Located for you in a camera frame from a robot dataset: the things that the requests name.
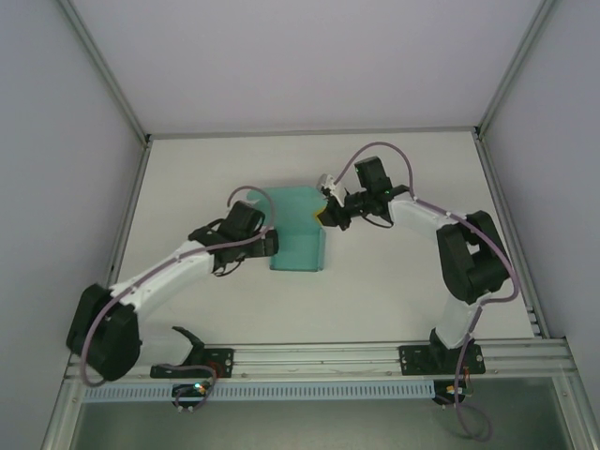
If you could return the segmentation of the aluminium frame post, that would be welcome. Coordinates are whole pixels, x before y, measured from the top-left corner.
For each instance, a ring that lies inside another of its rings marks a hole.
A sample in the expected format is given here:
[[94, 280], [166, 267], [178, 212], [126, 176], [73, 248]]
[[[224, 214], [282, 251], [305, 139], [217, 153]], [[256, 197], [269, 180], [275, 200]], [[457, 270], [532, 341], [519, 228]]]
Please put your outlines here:
[[562, 0], [539, 0], [536, 10], [517, 45], [517, 49], [511, 57], [478, 125], [474, 128], [474, 134], [479, 141], [482, 141], [491, 129], [493, 121], [561, 2]]
[[128, 101], [120, 83], [117, 81], [106, 58], [102, 54], [96, 40], [85, 23], [83, 16], [76, 8], [73, 0], [53, 0], [65, 15], [67, 22], [74, 32], [77, 40], [82, 45], [82, 48], [97, 75], [104, 82], [109, 94], [115, 101], [119, 112], [123, 115], [128, 127], [136, 136], [136, 139], [146, 148], [149, 143], [148, 134], [137, 114], [134, 112], [130, 102]]

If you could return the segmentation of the aluminium frame beam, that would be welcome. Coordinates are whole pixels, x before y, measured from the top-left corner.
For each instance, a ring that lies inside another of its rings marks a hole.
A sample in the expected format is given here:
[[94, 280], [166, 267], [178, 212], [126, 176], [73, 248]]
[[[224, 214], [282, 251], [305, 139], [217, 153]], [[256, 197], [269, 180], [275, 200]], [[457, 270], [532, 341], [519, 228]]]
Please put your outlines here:
[[600, 427], [577, 374], [552, 379], [559, 409], [574, 450], [600, 450]]
[[85, 386], [76, 380], [62, 383], [41, 450], [69, 450], [73, 441]]

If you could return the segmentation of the teal corrugated paper box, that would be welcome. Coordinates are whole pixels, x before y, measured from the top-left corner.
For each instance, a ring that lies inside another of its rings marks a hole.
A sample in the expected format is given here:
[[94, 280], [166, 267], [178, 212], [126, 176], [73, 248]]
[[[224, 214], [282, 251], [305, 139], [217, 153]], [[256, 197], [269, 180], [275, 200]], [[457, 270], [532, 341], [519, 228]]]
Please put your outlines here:
[[317, 215], [326, 206], [315, 187], [264, 187], [275, 205], [278, 251], [273, 271], [319, 272], [324, 269], [326, 233]]

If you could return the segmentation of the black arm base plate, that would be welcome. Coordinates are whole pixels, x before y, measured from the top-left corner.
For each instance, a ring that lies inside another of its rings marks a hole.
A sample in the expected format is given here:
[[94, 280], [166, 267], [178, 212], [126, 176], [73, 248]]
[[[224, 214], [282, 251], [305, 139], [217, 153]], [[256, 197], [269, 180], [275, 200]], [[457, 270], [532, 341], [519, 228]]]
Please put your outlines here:
[[182, 363], [159, 364], [150, 369], [152, 379], [230, 378], [233, 372], [231, 348], [193, 348]]
[[[398, 348], [400, 369], [405, 376], [454, 375], [461, 349], [448, 350], [444, 346], [406, 345]], [[462, 359], [462, 367], [471, 374], [486, 372], [481, 347], [470, 343]]]

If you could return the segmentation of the wide aluminium extrusion beam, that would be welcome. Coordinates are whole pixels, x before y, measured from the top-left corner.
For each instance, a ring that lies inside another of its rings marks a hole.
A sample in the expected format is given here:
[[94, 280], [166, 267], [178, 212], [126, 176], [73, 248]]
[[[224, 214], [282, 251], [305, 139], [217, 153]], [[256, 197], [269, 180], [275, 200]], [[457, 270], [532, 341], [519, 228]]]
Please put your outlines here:
[[[479, 339], [482, 378], [537, 378], [578, 373], [564, 339]], [[405, 376], [401, 342], [233, 345], [228, 382], [442, 380], [454, 375]]]

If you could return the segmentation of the black controller board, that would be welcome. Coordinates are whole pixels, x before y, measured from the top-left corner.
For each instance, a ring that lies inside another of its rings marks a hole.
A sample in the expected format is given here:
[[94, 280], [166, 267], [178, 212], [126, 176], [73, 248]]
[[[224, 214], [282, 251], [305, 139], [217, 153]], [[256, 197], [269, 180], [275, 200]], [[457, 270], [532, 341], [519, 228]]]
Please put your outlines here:
[[172, 389], [172, 404], [178, 413], [194, 413], [206, 403], [213, 388], [209, 381], [176, 384]]
[[[455, 401], [455, 386], [453, 380], [436, 380], [433, 384], [433, 401], [441, 406], [453, 405]], [[473, 383], [470, 380], [460, 379], [458, 381], [458, 402], [461, 403], [465, 398], [473, 394]]]

